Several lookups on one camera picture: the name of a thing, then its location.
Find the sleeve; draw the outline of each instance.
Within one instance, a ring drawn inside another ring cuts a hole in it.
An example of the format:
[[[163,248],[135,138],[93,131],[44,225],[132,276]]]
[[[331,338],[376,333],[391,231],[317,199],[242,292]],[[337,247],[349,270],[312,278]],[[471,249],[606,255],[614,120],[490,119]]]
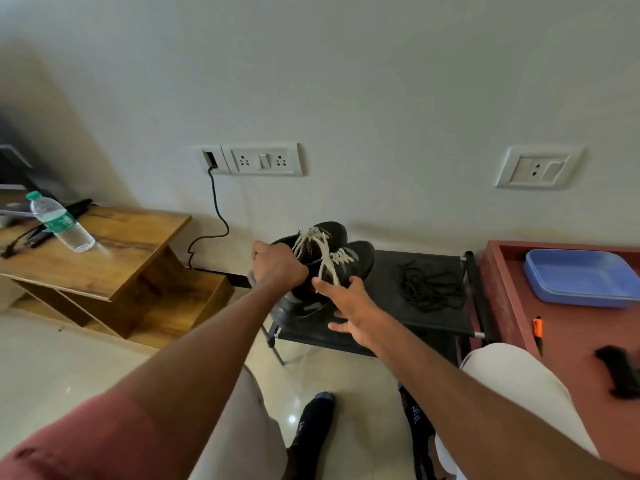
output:
[[[0,460],[0,478],[176,478],[173,441],[140,406],[110,390],[37,431]]]

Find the wall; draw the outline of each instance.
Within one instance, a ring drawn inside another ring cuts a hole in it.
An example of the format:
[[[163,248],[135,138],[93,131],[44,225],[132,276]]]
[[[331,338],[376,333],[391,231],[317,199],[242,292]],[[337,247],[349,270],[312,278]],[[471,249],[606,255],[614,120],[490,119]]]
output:
[[[640,244],[640,0],[2,0],[0,112],[80,192],[220,232],[197,143],[298,141],[304,178],[219,177],[253,239],[336,219],[380,248]],[[563,192],[493,187],[508,145],[575,143]]]

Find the switch plate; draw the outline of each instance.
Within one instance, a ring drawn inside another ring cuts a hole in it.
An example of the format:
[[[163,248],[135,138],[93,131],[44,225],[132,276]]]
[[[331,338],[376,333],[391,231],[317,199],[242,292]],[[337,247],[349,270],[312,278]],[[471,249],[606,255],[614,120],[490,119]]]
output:
[[[200,168],[204,173],[209,172],[210,167],[214,167],[212,173],[231,175],[231,171],[222,153],[222,146],[219,144],[203,144],[194,146],[191,151],[198,160]]]
[[[564,188],[584,147],[564,144],[518,144],[509,147],[496,187]]]
[[[223,144],[232,175],[302,176],[297,143]]]

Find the bottle cap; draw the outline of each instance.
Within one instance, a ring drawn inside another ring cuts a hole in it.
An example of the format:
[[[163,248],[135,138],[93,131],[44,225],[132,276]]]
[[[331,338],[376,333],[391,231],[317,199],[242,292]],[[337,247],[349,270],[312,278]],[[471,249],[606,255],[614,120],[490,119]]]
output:
[[[27,194],[27,199],[29,200],[36,200],[37,198],[42,197],[42,194],[40,192],[29,192]]]

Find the black sock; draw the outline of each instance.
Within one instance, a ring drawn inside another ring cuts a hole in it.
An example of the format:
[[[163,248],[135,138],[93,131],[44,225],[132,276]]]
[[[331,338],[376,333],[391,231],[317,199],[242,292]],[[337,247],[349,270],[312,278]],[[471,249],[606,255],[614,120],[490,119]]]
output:
[[[404,415],[409,421],[409,428],[411,428],[415,477],[417,480],[436,480],[433,464],[429,457],[429,437],[435,435],[436,430],[402,384],[398,384],[398,392],[400,399],[402,399]]]
[[[298,464],[296,480],[314,480],[320,450],[329,433],[335,395],[331,392],[320,392],[302,411],[296,437],[293,438],[291,450]]]

